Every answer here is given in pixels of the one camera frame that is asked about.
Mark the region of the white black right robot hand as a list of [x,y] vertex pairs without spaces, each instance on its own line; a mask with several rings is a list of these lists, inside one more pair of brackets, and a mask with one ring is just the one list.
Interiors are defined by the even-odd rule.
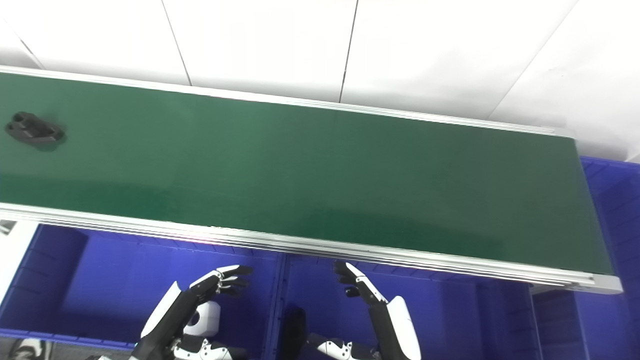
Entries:
[[377,345],[366,346],[339,338],[309,333],[307,346],[333,360],[420,360],[422,352],[407,303],[402,296],[388,300],[364,272],[345,260],[336,260],[333,271],[347,285],[346,297],[366,303]]

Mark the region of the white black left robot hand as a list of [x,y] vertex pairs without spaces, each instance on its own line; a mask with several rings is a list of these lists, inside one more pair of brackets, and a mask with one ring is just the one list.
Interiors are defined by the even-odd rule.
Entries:
[[131,352],[131,360],[247,360],[247,350],[211,342],[205,336],[185,333],[197,308],[215,296],[237,297],[249,284],[253,268],[228,265],[195,280],[185,290],[174,282],[162,297],[141,331]]

